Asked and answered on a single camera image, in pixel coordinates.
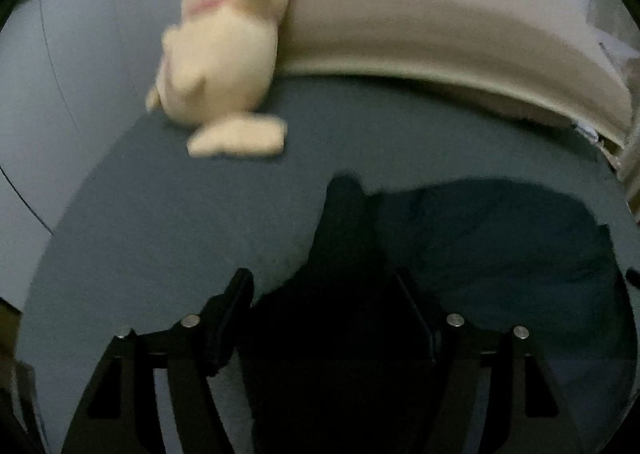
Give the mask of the grey-blue bed sheet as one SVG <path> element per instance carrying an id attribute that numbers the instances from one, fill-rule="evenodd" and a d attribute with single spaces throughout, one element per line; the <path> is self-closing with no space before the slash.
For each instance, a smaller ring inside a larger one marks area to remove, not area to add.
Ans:
<path id="1" fill-rule="evenodd" d="M 326 190 L 341 176 L 368 194 L 503 179 L 580 200 L 610 231 L 637 338 L 629 400 L 595 453 L 638 451 L 639 228 L 595 148 L 572 129 L 507 122 L 402 80 L 283 79 L 267 105 L 290 125 L 282 156 L 191 158 L 186 133 L 155 114 L 115 144 L 66 209 L 18 335 L 52 452 L 65 453 L 77 405 L 114 337 L 160 332 L 197 314 L 241 268 L 254 276 L 253 307 L 304 265 Z M 257 453 L 238 349 L 208 384 L 230 453 Z M 185 453 L 164 370 L 155 389 L 163 453 Z"/>

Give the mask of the yellow plush toy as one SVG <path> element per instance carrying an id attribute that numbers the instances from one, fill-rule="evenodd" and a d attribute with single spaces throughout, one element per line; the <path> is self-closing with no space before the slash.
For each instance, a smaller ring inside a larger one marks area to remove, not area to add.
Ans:
<path id="1" fill-rule="evenodd" d="M 145 98 L 191 130 L 192 157 L 273 156 L 286 122 L 259 113 L 277 67 L 279 30 L 290 0 L 181 0 L 162 35 L 162 57 Z"/>

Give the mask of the dark navy large garment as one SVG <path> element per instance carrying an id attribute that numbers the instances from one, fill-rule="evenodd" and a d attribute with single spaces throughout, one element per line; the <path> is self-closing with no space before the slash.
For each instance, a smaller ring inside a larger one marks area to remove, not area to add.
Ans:
<path id="1" fill-rule="evenodd" d="M 576 198 L 503 179 L 368 194 L 333 179 L 304 265 L 238 342 L 257 453 L 431 453 L 430 331 L 528 330 L 583 453 L 620 422 L 637 338 L 610 231 Z"/>

